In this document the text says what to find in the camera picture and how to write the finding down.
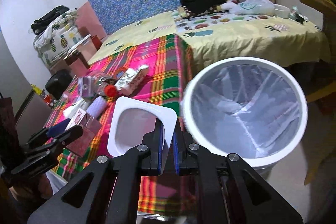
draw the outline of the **pink box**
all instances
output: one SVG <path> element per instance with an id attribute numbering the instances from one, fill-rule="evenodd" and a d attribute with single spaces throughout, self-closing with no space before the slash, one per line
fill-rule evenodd
<path id="1" fill-rule="evenodd" d="M 85 155 L 85 152 L 88 149 L 91 141 L 100 130 L 101 123 L 86 111 L 78 109 L 76 114 L 69 122 L 66 130 L 75 125 L 79 125 L 83 128 L 83 135 L 67 145 L 67 149 L 82 158 Z"/>

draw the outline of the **white bucket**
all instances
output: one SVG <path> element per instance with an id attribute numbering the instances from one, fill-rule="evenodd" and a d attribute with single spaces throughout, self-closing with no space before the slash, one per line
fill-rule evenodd
<path id="1" fill-rule="evenodd" d="M 218 61 L 188 84 L 184 124 L 212 153 L 237 153 L 254 169 L 273 166 L 300 142 L 307 103 L 282 67 L 253 57 Z"/>

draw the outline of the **white plastic container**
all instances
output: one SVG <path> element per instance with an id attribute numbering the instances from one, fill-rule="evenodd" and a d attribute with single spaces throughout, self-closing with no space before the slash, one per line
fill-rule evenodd
<path id="1" fill-rule="evenodd" d="M 143 136 L 154 130 L 156 118 L 163 124 L 162 173 L 177 121 L 176 112 L 171 108 L 120 97 L 115 103 L 107 144 L 110 155 L 123 155 L 141 144 Z"/>
<path id="2" fill-rule="evenodd" d="M 71 52 L 75 48 L 78 49 L 82 53 L 86 62 L 88 62 L 91 59 L 91 57 L 94 56 L 95 53 L 97 52 L 97 49 L 96 49 L 95 45 L 93 44 L 90 35 L 87 35 L 81 41 L 79 41 L 77 44 L 75 44 L 70 49 L 69 52 Z"/>
<path id="3" fill-rule="evenodd" d="M 277 17 L 288 18 L 291 10 L 283 5 L 274 4 L 274 14 Z"/>
<path id="4" fill-rule="evenodd" d="M 254 169 L 274 165 L 300 142 L 307 103 L 297 81 L 267 60 L 218 61 L 188 84 L 184 124 L 212 153 L 238 153 Z"/>

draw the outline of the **plastic bag liner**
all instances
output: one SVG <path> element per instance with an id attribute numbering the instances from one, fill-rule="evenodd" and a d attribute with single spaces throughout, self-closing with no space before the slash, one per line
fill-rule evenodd
<path id="1" fill-rule="evenodd" d="M 300 117 L 289 84 L 256 65 L 232 65 L 210 72 L 195 87 L 191 109 L 209 142 L 244 158 L 280 151 L 293 139 Z"/>

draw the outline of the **floor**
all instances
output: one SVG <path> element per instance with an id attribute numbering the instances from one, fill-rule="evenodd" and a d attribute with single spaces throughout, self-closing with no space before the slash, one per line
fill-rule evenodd
<path id="1" fill-rule="evenodd" d="M 332 117 L 323 116 L 317 105 L 308 105 L 308 124 L 300 144 L 277 163 L 266 176 L 268 183 L 278 191 L 302 216 L 304 223 L 318 217 L 332 202 L 336 182 L 336 158 L 323 162 L 315 180 L 304 185 L 307 160 L 314 156 L 314 149 L 330 130 Z M 175 223 L 182 224 L 185 217 L 162 222 L 138 218 L 137 224 Z"/>

